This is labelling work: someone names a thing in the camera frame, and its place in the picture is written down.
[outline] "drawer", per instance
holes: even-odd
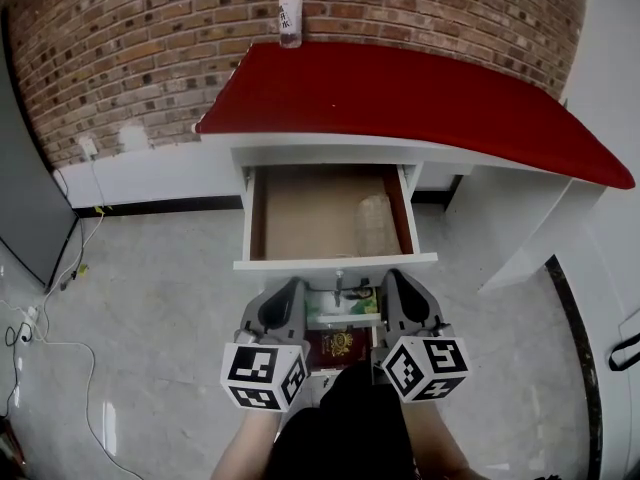
[[[247,174],[236,271],[264,282],[297,276],[331,290],[379,286],[390,268],[420,271],[438,259],[420,252],[402,166],[271,165]],[[372,211],[385,206],[376,207],[380,194],[390,212]]]

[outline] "desk leg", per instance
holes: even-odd
[[[424,162],[420,162],[419,164],[408,164],[403,165],[405,178],[407,180],[407,190],[409,199],[416,191],[416,187],[418,186],[418,180],[420,179],[420,174],[422,173],[422,167],[424,166]]]
[[[571,239],[604,190],[545,172],[474,167],[447,209],[465,280],[480,291],[524,281]]]
[[[242,198],[242,206],[246,210],[253,204],[253,201],[247,199],[249,169],[247,167],[243,167],[242,164],[238,161],[238,153],[236,152],[236,150],[232,149],[230,151],[230,154],[231,161],[233,162],[233,170],[236,172],[236,183],[238,191],[240,192],[240,197]]]

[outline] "power strip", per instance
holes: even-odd
[[[27,309],[27,313],[24,317],[24,323],[27,325],[20,326],[20,341],[22,341],[22,343],[24,343],[25,345],[28,345],[33,338],[33,332],[36,328],[39,317],[40,311],[38,310],[38,308],[29,306],[29,309]]]

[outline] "gray floor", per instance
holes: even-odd
[[[464,389],[440,405],[472,466],[496,479],[585,478],[580,367],[547,273],[478,295],[465,286],[464,255],[441,211],[414,211],[423,252],[440,254],[421,281],[473,362]],[[92,425],[145,480],[207,479],[242,417],[218,384],[223,345],[258,290],[232,270],[242,228],[242,211],[108,218],[87,248],[87,275],[47,305],[50,341],[83,341],[95,350]],[[24,306],[41,300],[10,265],[7,272],[0,298]],[[0,329],[19,321],[0,308]],[[89,352],[31,343],[19,347],[18,365],[11,419],[30,477],[130,479],[108,462],[85,423]],[[12,385],[11,353],[0,348],[0,404]],[[372,446],[383,442],[372,439]]]

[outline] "wall outlet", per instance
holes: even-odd
[[[80,147],[82,148],[84,156],[87,160],[91,160],[98,154],[98,149],[96,148],[96,145],[91,137],[80,137],[80,139],[78,139],[78,144],[80,144]]]
[[[27,309],[27,315],[24,319],[24,323],[31,327],[31,329],[29,329],[29,327],[27,327],[26,325],[20,326],[20,341],[22,341],[22,343],[24,343],[25,345],[28,344],[33,338],[35,338],[34,329],[36,327],[36,324],[38,323],[39,316],[40,311],[38,310],[38,308],[29,306],[29,309]]]

